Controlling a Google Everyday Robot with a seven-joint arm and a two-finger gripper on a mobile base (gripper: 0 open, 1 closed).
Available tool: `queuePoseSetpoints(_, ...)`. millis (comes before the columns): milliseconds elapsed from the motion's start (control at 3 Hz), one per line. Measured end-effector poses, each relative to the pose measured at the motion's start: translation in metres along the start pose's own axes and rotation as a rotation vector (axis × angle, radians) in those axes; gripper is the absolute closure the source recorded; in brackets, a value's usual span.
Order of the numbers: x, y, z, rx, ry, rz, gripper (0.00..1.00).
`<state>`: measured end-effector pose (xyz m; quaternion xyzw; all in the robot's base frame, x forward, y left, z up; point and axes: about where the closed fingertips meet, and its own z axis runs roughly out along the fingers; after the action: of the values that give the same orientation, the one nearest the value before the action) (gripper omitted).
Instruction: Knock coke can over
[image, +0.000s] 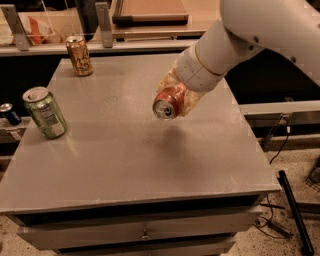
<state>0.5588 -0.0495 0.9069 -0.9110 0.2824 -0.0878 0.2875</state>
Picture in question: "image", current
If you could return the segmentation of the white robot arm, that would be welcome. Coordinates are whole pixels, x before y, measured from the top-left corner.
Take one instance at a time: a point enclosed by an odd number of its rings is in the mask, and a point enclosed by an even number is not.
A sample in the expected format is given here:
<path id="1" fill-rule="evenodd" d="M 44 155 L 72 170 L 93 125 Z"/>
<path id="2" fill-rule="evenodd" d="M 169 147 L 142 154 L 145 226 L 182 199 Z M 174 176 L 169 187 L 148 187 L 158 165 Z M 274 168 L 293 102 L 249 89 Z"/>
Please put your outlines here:
<path id="1" fill-rule="evenodd" d="M 220 17 L 159 82 L 152 110 L 187 115 L 229 70 L 264 49 L 320 82 L 320 14 L 307 0 L 220 0 Z"/>

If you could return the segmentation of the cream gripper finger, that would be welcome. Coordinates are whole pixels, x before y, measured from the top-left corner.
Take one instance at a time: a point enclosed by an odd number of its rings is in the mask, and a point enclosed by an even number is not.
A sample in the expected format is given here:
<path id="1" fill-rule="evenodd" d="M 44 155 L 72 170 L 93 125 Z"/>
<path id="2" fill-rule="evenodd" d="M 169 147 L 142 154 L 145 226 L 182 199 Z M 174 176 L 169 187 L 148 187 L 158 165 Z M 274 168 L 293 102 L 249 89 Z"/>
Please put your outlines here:
<path id="1" fill-rule="evenodd" d="M 187 89 L 183 94 L 183 103 L 180 115 L 186 116 L 198 104 L 203 96 L 204 93 Z"/>
<path id="2" fill-rule="evenodd" d="M 177 72 L 177 62 L 174 62 L 171 69 L 166 73 L 166 75 L 158 83 L 157 93 L 158 94 L 168 94 L 175 95 L 179 92 L 182 81 L 179 78 Z"/>

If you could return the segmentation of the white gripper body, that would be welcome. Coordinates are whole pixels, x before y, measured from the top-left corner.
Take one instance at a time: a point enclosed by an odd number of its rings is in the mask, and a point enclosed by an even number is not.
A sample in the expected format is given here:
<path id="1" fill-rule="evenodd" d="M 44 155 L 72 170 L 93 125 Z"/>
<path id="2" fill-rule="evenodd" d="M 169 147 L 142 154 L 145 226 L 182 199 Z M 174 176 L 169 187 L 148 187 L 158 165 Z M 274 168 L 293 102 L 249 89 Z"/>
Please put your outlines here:
<path id="1" fill-rule="evenodd" d="M 212 91 L 224 76 L 209 71 L 198 59 L 196 47 L 184 50 L 176 61 L 176 73 L 181 82 L 191 91 L 207 93 Z"/>

